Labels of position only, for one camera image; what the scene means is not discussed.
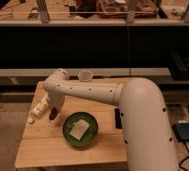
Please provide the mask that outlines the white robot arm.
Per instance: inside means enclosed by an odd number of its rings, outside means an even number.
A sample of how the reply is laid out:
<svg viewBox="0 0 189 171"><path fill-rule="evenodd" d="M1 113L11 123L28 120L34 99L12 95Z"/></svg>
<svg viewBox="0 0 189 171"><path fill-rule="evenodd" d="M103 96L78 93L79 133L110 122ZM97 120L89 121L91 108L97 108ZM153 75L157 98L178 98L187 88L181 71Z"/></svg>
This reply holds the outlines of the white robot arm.
<svg viewBox="0 0 189 171"><path fill-rule="evenodd" d="M71 81L66 70L58 69L44 81L44 89L54 105L69 95L118 107L130 171L178 171L165 100L153 81L141 77L125 84Z"/></svg>

